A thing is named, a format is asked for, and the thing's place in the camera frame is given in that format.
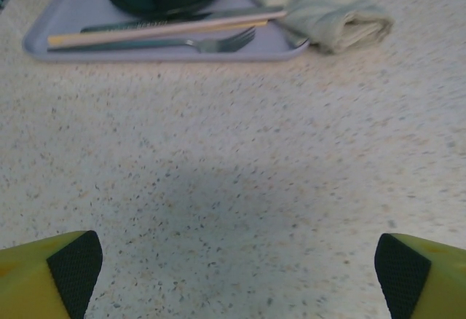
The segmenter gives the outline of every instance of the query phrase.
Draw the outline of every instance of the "fork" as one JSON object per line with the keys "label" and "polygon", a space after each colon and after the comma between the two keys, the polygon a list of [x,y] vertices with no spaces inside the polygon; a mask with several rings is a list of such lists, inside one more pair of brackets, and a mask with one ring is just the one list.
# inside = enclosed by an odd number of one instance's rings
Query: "fork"
{"label": "fork", "polygon": [[225,39],[160,39],[160,40],[131,40],[111,42],[105,44],[91,44],[76,47],[51,47],[49,52],[90,52],[109,50],[136,50],[152,47],[190,46],[200,53],[236,52],[254,40],[256,30],[254,27]]}

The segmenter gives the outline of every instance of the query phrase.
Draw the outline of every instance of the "folded napkin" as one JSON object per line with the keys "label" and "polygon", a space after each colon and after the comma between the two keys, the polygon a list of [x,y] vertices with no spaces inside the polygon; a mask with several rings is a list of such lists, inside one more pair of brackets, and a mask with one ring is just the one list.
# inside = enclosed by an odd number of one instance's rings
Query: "folded napkin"
{"label": "folded napkin", "polygon": [[394,20],[370,0],[256,0],[280,5],[287,17],[280,23],[296,44],[309,39],[321,51],[340,53],[383,40]]}

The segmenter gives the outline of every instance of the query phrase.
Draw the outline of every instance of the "wooden chopstick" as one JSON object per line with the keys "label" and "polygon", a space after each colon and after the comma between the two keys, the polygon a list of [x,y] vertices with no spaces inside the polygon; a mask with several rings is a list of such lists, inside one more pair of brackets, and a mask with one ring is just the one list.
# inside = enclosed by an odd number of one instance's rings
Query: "wooden chopstick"
{"label": "wooden chopstick", "polygon": [[163,35],[181,34],[188,32],[226,30],[229,26],[242,27],[256,26],[258,22],[284,17],[286,11],[263,13],[257,15],[245,15],[240,17],[224,17],[219,20],[195,21],[186,23],[174,23],[153,28],[131,29],[124,31],[99,31],[92,33],[63,34],[48,36],[47,41],[51,47],[75,47],[89,44],[101,44],[133,39],[145,39]]}

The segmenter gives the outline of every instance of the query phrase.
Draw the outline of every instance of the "plastic tray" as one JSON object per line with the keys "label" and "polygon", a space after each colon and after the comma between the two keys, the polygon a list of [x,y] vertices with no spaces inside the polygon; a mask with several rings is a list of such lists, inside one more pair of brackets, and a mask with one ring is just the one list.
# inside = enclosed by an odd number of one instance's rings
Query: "plastic tray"
{"label": "plastic tray", "polygon": [[[216,0],[205,11],[254,7],[253,0]],[[87,25],[133,20],[114,7],[109,0],[52,0],[32,25],[23,40],[23,49],[32,57],[49,62],[118,62],[118,61],[183,61],[229,62],[289,60],[308,46],[293,46],[275,23],[260,26],[255,39],[235,53],[198,53],[192,47],[159,47],[146,50],[99,52],[48,52],[47,37],[54,34],[78,33]],[[237,31],[189,34],[189,37],[225,37]]]}

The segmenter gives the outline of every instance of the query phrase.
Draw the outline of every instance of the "speckled countertop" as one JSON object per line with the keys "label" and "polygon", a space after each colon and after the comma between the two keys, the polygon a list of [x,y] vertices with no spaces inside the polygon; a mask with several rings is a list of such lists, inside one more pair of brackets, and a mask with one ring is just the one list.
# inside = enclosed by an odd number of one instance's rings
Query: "speckled countertop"
{"label": "speckled countertop", "polygon": [[383,232],[466,248],[466,0],[278,64],[37,63],[0,16],[0,247],[95,229],[88,318],[387,319]]}

